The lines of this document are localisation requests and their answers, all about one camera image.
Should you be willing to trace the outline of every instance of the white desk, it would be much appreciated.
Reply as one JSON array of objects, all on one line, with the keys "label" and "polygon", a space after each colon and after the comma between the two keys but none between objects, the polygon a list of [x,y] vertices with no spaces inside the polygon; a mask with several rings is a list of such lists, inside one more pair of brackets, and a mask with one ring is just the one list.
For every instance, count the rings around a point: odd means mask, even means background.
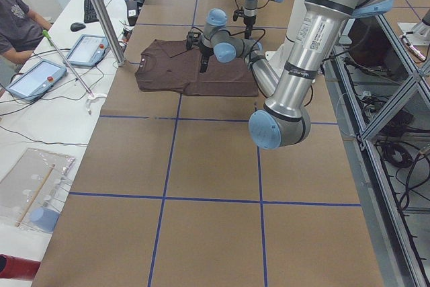
[{"label": "white desk", "polygon": [[[123,25],[120,21],[126,21],[126,5],[124,0],[112,0],[107,7],[109,16],[117,35],[120,35]],[[52,39],[59,48],[71,48],[81,34],[103,35],[103,30],[99,23],[87,24],[87,27],[78,32],[71,32],[70,25],[73,22],[83,21],[83,0],[71,0],[57,21],[50,30]],[[40,43],[35,53],[52,50],[46,39]],[[56,53],[42,55],[44,58],[62,64],[61,57]],[[27,71],[40,59],[31,58],[23,67],[22,72]],[[95,93],[108,93],[117,64],[111,52],[98,64],[100,70],[105,74],[103,79],[94,86]],[[84,73],[85,69],[77,69],[79,73]],[[83,75],[83,80],[92,84],[101,77],[97,69],[89,71]],[[60,80],[54,88],[73,80],[74,76],[69,71],[68,75]],[[85,93],[85,89],[79,82],[70,82],[58,90],[47,93],[44,99],[63,95],[65,97],[78,98]],[[1,98],[0,114],[15,111],[23,106],[15,102],[5,102],[11,100],[10,94],[5,93]],[[98,99],[91,104],[92,115],[85,109],[85,95],[79,101],[58,98],[52,101],[39,100],[34,105],[8,116],[2,117],[0,125],[7,129],[20,132],[32,139],[43,140],[45,142],[79,142],[87,144],[97,122],[100,108],[104,99]],[[7,172],[15,165],[27,148],[44,149],[55,153],[62,153],[76,157],[75,164],[69,173],[71,179],[74,178],[85,152],[85,147],[73,145],[43,145],[26,140],[25,138],[6,132],[0,129],[0,181]],[[0,220],[0,253],[10,254],[28,259],[41,260],[50,240],[50,235],[37,233],[34,231],[23,231],[9,227],[1,223]],[[30,286],[31,282],[20,282],[18,280],[0,280],[3,286]]]}]

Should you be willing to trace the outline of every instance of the keyboard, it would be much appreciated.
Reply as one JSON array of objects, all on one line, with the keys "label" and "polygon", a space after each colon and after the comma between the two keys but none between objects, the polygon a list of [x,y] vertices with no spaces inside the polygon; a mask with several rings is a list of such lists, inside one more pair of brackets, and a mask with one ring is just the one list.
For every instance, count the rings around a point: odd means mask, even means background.
[{"label": "keyboard", "polygon": [[99,21],[91,0],[83,0],[83,12],[84,12],[84,16],[83,16],[84,23],[88,24],[88,23]]}]

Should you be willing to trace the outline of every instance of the wooden stick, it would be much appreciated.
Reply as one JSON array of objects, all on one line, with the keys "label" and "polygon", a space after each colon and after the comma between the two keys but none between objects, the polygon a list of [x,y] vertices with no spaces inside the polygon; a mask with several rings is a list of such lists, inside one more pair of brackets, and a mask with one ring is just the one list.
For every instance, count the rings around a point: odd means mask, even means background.
[{"label": "wooden stick", "polygon": [[24,210],[24,213],[21,215],[21,217],[19,218],[19,220],[16,222],[15,226],[19,227],[20,224],[22,223],[22,220],[26,217],[26,214],[28,213],[28,210],[32,207],[34,200],[38,197],[40,190],[43,188],[43,185],[45,185],[46,181],[48,180],[48,178],[51,176],[52,171],[55,168],[55,164],[52,164],[48,173],[46,174],[46,176],[44,177],[44,179],[42,180],[42,183],[40,183],[38,189],[34,192],[34,195],[32,197],[32,199],[28,202],[27,208]]}]

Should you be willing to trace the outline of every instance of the person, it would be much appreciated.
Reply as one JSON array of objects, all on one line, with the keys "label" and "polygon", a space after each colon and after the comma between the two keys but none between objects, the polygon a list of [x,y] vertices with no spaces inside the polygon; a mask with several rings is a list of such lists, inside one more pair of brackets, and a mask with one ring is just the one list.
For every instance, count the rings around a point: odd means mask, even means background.
[{"label": "person", "polygon": [[0,0],[0,55],[22,65],[43,39],[51,24],[22,0]]}]

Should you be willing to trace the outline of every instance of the tablet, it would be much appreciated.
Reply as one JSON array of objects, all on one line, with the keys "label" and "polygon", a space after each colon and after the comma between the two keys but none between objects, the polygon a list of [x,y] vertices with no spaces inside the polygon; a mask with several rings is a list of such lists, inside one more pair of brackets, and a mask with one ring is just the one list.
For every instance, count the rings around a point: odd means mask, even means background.
[{"label": "tablet", "polygon": [[76,67],[94,67],[106,55],[109,43],[104,36],[81,35],[67,54]]},{"label": "tablet", "polygon": [[62,65],[41,60],[19,79],[9,84],[6,90],[20,99],[33,101],[44,95],[66,71],[66,67]]}]

